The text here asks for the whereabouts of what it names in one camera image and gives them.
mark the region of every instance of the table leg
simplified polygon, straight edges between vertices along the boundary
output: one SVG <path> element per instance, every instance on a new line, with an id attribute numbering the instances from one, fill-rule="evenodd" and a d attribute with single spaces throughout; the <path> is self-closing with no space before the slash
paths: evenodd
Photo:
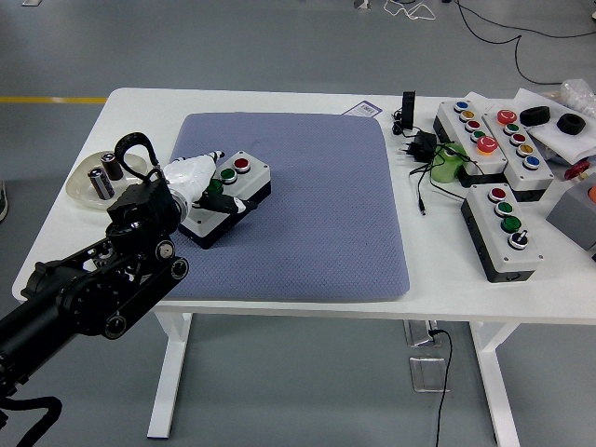
<path id="1" fill-rule="evenodd" d="M 518 323 L 469 323 L 476 346 L 484 392 L 493 419 L 494 435 L 500 447 L 520 447 L 520 440 L 509 407 L 505 383 L 496 349 L 519 326 Z"/>
<path id="2" fill-rule="evenodd" d="M 147 438 L 166 439 L 169 436 L 174 415 L 176 393 L 183 370 L 184 352 L 193 314 L 156 312 L 156 316 L 168 336 L 168 347 L 161 368 Z"/>

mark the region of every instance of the control panel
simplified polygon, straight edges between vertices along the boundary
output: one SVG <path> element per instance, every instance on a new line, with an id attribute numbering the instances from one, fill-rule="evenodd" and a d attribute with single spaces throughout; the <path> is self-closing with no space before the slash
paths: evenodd
<path id="1" fill-rule="evenodd" d="M 470 158 L 457 173 L 463 186 L 504 181 L 507 159 L 470 101 L 442 102 L 433 129 L 441 142 L 461 145 Z"/>
<path id="2" fill-rule="evenodd" d="M 217 168 L 207 191 L 261 203 L 271 194 L 269 166 L 246 152 L 237 152 Z M 208 249 L 248 214 L 248 211 L 225 214 L 192 208 L 179 230 L 201 248 Z"/>
<path id="3" fill-rule="evenodd" d="M 508 184 L 472 185 L 461 211 L 490 282 L 525 281 L 543 262 Z"/>
<path id="4" fill-rule="evenodd" d="M 519 202 L 539 200 L 554 176 L 522 127 L 518 114 L 501 109 L 482 116 L 508 160 L 505 178 Z"/>

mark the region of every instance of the gray floor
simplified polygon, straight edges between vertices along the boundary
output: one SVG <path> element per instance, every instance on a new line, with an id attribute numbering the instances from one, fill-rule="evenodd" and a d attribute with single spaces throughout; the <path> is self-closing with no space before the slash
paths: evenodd
<path id="1" fill-rule="evenodd" d="M 392 18 L 383 2 L 44 0 L 0 3 L 0 96 L 105 97 L 120 87 L 512 97 L 549 91 L 516 72 L 514 44 L 491 46 L 456 4 L 427 0 L 436 21 Z M 596 30 L 589 0 L 463 2 L 503 23 L 556 34 Z M 518 32 L 469 19 L 494 40 Z M 537 81 L 596 88 L 596 36 L 523 33 L 520 67 Z M 97 118 L 99 105 L 0 103 L 0 316 L 11 285 Z M 454 336 L 441 446 L 491 446 L 493 431 L 467 324 Z M 147 440 L 166 337 L 148 315 L 112 343 L 78 337 L 17 397 L 56 395 L 63 415 L 39 445 L 155 446 Z M 596 443 L 596 329 L 523 325 L 499 358 L 523 447 Z M 171 438 L 174 446 L 434 445 L 439 396 L 413 392 L 400 321 L 196 316 Z M 39 416 L 11 413 L 1 445 Z"/>

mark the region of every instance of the gray box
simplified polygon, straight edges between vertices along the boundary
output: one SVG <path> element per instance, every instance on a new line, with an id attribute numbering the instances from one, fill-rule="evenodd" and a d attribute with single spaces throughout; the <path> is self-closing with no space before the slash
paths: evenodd
<path id="1" fill-rule="evenodd" d="M 596 245 L 596 203 L 588 196 L 594 185 L 596 173 L 568 189 L 547 217 L 547 221 L 584 250 Z"/>

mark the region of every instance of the black robotic arm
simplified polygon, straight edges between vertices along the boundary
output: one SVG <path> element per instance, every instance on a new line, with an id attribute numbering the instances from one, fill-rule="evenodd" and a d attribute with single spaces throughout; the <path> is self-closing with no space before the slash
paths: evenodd
<path id="1" fill-rule="evenodd" d="M 188 272 L 170 238 L 183 210 L 151 143 L 141 133 L 127 135 L 116 158 L 130 171 L 124 154 L 137 144 L 146 147 L 154 167 L 108 209 L 106 238 L 61 261 L 37 263 L 21 291 L 27 301 L 0 320 L 0 409 L 49 409 L 19 446 L 33 445 L 58 418 L 61 404 L 55 398 L 11 400 L 17 384 L 77 334 L 119 338 Z M 0 410 L 0 428 L 6 420 Z"/>

